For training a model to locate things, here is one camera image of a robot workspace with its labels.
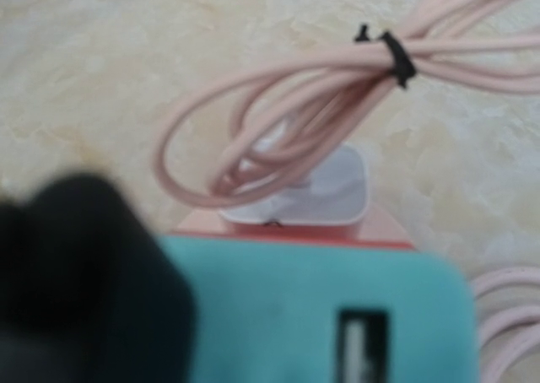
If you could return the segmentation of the white USB charger plug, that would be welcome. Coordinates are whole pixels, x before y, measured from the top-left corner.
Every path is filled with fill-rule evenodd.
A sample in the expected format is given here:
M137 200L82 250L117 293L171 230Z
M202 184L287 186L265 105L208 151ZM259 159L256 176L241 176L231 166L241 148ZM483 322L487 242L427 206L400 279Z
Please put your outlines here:
M233 224L341 226L362 219L368 205L364 157L341 145L301 182L254 203L221 209L219 214Z

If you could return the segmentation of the red cube socket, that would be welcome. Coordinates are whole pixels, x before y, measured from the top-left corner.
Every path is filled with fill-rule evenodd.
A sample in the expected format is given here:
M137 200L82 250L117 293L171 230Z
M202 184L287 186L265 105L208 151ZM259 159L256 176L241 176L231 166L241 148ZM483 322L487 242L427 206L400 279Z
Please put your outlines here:
M372 207L359 221L339 226L237 224L218 213L195 210L172 230L173 235L211 236L248 240L288 241L295 244L334 244L348 247L412 251L413 243L387 212Z

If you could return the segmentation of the teal USB charger plug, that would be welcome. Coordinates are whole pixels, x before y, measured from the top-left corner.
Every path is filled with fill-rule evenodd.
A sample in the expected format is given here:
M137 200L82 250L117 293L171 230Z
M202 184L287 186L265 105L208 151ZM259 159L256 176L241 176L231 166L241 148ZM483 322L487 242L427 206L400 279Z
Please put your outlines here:
M476 382L474 301L414 250L168 236L197 302L193 382Z

